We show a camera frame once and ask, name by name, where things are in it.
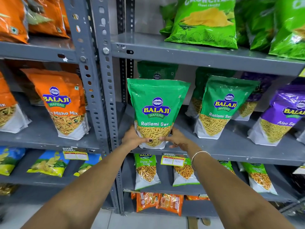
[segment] person's right arm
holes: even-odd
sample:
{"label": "person's right arm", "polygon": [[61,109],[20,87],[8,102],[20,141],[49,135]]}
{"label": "person's right arm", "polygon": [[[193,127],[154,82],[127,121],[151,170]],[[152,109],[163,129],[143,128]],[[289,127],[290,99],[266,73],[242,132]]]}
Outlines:
{"label": "person's right arm", "polygon": [[[172,136],[160,140],[172,142],[171,147],[179,146],[191,159],[202,150],[176,128],[172,129]],[[226,229],[295,228],[260,194],[208,153],[198,153],[193,166]]]}

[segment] silver bangle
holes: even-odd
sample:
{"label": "silver bangle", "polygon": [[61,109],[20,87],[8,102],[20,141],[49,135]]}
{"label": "silver bangle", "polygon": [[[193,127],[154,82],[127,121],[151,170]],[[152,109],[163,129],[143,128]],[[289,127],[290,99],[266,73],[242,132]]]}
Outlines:
{"label": "silver bangle", "polygon": [[191,159],[191,167],[192,167],[192,169],[193,169],[194,171],[195,171],[194,166],[193,166],[194,157],[195,157],[197,154],[201,153],[201,152],[204,152],[204,153],[209,154],[207,151],[199,151],[199,152],[197,152],[197,153],[194,154],[194,156],[193,156],[192,159]]}

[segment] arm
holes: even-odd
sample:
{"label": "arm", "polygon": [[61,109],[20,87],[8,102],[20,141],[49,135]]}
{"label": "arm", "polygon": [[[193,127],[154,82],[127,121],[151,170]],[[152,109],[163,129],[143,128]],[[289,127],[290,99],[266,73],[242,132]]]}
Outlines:
{"label": "arm", "polygon": [[[187,151],[189,157],[202,149],[178,129],[171,137],[160,137]],[[250,186],[227,170],[207,153],[193,160],[199,181],[212,201],[226,229],[293,229],[292,224]]]}
{"label": "arm", "polygon": [[39,228],[41,225],[44,229],[53,229],[51,222],[56,222],[57,229],[91,228],[126,155],[149,140],[139,138],[135,126],[131,126],[119,147],[44,204],[22,229]]}

